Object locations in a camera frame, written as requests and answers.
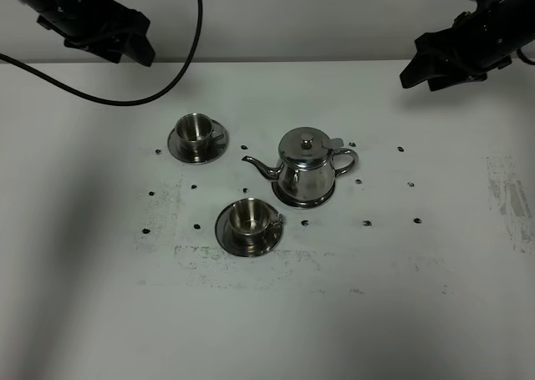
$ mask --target black cable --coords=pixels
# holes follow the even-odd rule
[[[529,65],[535,65],[535,61],[531,60],[526,54],[524,54],[521,48],[517,50],[517,56],[524,63],[529,64]]]
[[[149,96],[148,98],[139,99],[139,100],[130,100],[130,101],[117,101],[117,100],[97,98],[95,96],[91,96],[90,94],[85,94],[84,92],[80,92],[77,89],[71,88],[70,86],[64,83],[59,82],[57,79],[54,79],[48,76],[47,74],[42,73],[41,71],[16,60],[15,58],[6,56],[5,54],[0,53],[0,60],[3,60],[6,63],[10,63],[16,67],[19,67],[23,69],[24,71],[32,73],[33,75],[40,77],[41,79],[47,81],[48,83],[54,86],[57,86],[58,88],[64,91],[69,92],[70,94],[73,94],[75,96],[78,96],[79,98],[88,100],[90,102],[94,102],[98,104],[106,104],[109,106],[121,106],[121,107],[140,106],[142,104],[153,102],[161,98],[165,94],[167,94],[182,79],[188,67],[190,66],[193,56],[195,55],[195,51],[197,49],[197,45],[199,44],[199,38],[201,37],[202,14],[203,14],[202,0],[197,0],[197,6],[198,6],[198,13],[197,13],[197,25],[196,25],[196,30],[195,30],[195,37],[193,38],[193,44],[191,45],[190,52],[187,55],[186,61],[184,62],[184,65],[182,66],[181,71],[178,73],[178,75],[176,75],[175,79],[173,79],[170,84],[168,84],[165,88],[163,88],[157,94],[153,94],[152,96]]]

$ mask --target teapot lid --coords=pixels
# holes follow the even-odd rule
[[[300,127],[287,132],[278,144],[278,154],[290,166],[315,169],[344,146],[341,139],[330,139],[323,131]]]

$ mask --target teapot base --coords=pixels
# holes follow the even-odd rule
[[[285,205],[296,207],[298,209],[311,209],[313,207],[318,207],[318,206],[322,205],[323,203],[325,203],[327,200],[329,200],[329,198],[334,193],[334,185],[335,184],[333,184],[333,186],[329,190],[329,192],[327,192],[321,198],[314,199],[314,200],[307,200],[307,201],[304,201],[304,202],[301,201],[301,200],[294,199],[293,197],[291,197],[288,194],[286,194],[285,192],[283,192],[281,187],[276,182],[273,182],[271,187],[273,189],[273,193],[275,194],[275,196],[277,196],[278,199],[281,202],[283,202]]]

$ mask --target teapot lid knob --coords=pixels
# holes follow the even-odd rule
[[[314,140],[314,137],[312,134],[305,132],[304,134],[301,134],[301,147],[303,149],[310,149],[312,148],[312,141]]]

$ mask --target white wall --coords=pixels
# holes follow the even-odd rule
[[[160,60],[187,53],[196,0],[117,0],[152,21],[150,40]],[[451,26],[475,3],[465,0],[204,0],[197,58],[409,58],[415,38]],[[25,60],[82,60],[62,39],[35,23],[16,0],[0,0],[0,52]]]

